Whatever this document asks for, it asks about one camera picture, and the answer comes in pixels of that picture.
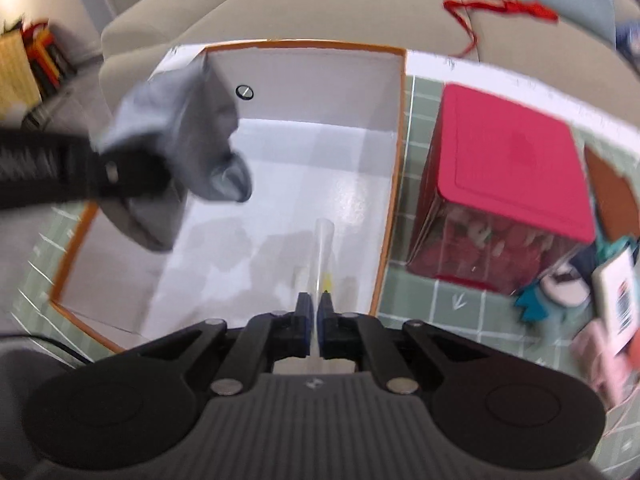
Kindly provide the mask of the silver grey fabric piece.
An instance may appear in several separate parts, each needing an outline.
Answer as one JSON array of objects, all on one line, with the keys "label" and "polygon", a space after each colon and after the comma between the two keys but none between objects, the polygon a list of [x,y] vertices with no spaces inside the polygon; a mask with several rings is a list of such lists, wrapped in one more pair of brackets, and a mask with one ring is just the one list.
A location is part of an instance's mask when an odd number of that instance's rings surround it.
[{"label": "silver grey fabric piece", "polygon": [[160,156],[170,181],[155,196],[101,200],[102,211],[138,245],[170,252],[188,196],[217,203],[250,199],[250,170],[230,143],[238,127],[234,99],[207,58],[140,82],[122,98],[96,147],[100,153],[140,148]]}]

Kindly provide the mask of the teal fabric piece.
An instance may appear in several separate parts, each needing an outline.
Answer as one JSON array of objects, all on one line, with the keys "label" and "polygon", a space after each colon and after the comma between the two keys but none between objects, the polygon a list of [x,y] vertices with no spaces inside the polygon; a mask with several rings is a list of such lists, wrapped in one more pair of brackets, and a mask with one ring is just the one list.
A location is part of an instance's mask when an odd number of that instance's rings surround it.
[{"label": "teal fabric piece", "polygon": [[605,263],[616,258],[625,250],[629,250],[633,264],[639,259],[639,240],[633,236],[622,236],[612,242],[600,236],[596,241],[596,255],[598,263]]}]

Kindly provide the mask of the brown felt piece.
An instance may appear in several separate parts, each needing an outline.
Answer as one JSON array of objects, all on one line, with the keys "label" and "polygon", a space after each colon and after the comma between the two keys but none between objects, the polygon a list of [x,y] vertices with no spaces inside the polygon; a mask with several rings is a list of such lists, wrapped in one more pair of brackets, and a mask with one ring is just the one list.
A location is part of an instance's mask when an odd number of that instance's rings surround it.
[{"label": "brown felt piece", "polygon": [[584,156],[605,236],[611,242],[623,236],[638,238],[639,206],[629,181],[588,145]]}]

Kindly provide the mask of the beige sofa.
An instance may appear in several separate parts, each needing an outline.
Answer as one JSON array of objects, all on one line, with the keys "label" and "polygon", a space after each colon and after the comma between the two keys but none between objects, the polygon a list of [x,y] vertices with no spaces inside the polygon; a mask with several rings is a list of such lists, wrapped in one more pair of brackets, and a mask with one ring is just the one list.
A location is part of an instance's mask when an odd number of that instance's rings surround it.
[{"label": "beige sofa", "polygon": [[[638,18],[634,0],[614,4],[615,31]],[[639,120],[639,76],[623,55],[535,0],[140,0],[104,29],[104,98],[116,106],[178,44],[249,39],[462,53]]]}]

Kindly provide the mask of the white tissue pack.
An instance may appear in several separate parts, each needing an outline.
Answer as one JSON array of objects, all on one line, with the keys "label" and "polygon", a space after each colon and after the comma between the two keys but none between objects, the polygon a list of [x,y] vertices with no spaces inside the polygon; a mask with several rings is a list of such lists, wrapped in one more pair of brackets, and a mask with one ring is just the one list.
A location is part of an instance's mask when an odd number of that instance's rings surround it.
[{"label": "white tissue pack", "polygon": [[624,350],[639,329],[639,304],[630,248],[593,271],[596,308],[614,356]]}]

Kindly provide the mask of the red orange stools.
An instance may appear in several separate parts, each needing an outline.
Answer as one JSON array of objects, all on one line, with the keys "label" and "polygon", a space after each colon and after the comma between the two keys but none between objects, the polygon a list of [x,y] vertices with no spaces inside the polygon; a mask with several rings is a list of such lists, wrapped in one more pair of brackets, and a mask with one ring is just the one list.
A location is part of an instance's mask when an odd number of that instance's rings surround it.
[{"label": "red orange stools", "polygon": [[30,68],[40,96],[55,96],[77,68],[62,50],[48,20],[32,22],[21,30]]}]

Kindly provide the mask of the teal felt cutout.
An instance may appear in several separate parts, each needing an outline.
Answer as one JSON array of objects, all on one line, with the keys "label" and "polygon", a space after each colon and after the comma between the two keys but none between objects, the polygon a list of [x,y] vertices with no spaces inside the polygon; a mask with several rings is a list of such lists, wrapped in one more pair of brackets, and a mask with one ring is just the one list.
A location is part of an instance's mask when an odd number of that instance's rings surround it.
[{"label": "teal felt cutout", "polygon": [[520,319],[524,323],[538,323],[549,317],[549,308],[538,283],[523,287],[516,295],[514,307],[520,310]]}]

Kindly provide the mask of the clear biohazard plastic bag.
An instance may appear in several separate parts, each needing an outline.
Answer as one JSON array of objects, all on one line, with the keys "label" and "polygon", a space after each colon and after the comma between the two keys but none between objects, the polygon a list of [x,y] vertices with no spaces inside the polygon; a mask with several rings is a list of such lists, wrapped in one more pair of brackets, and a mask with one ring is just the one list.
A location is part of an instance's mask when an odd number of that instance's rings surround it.
[{"label": "clear biohazard plastic bag", "polygon": [[332,292],[331,264],[335,226],[327,218],[319,218],[314,227],[314,244],[310,263],[296,270],[295,288],[308,292],[312,300],[311,335],[309,356],[286,358],[274,364],[273,373],[278,375],[335,375],[350,374],[356,370],[354,362],[345,359],[326,360],[320,356],[317,313],[321,296]]}]

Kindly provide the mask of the red lidded clear box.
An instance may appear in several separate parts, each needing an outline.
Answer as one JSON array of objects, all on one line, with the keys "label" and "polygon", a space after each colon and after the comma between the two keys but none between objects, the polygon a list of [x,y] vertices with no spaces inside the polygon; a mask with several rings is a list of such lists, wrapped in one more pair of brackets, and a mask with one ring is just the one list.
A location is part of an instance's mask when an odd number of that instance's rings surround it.
[{"label": "red lidded clear box", "polygon": [[446,84],[423,168],[408,271],[511,295],[595,238],[568,125],[500,96]]}]

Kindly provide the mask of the light pink fabric piece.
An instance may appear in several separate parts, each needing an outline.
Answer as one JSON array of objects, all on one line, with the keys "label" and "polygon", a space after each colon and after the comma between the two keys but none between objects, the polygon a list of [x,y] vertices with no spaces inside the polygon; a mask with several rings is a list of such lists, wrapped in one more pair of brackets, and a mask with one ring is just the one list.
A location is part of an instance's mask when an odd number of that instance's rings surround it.
[{"label": "light pink fabric piece", "polygon": [[624,352],[614,353],[603,323],[594,318],[573,339],[570,352],[590,388],[608,410],[629,396],[631,366]]}]

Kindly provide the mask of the navy blue fabric band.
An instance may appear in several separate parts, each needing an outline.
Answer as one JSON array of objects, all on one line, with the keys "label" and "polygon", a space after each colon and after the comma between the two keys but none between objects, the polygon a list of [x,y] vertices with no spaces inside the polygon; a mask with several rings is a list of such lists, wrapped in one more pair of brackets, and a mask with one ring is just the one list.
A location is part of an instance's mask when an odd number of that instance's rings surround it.
[{"label": "navy blue fabric band", "polygon": [[587,281],[599,265],[596,246],[590,245],[582,248],[580,252],[570,259],[570,264],[574,266],[582,278]]}]

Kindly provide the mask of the green grid tablecloth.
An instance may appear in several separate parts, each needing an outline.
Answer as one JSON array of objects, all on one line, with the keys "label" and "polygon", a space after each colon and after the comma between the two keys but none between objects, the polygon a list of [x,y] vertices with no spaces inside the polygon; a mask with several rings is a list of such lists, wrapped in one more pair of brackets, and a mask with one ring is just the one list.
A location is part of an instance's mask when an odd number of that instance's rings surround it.
[{"label": "green grid tablecloth", "polygon": [[447,332],[590,245],[594,111],[322,40],[170,50],[100,140],[3,140],[1,203],[82,200],[51,292],[142,344],[60,366],[34,479],[594,479],[581,380]]}]

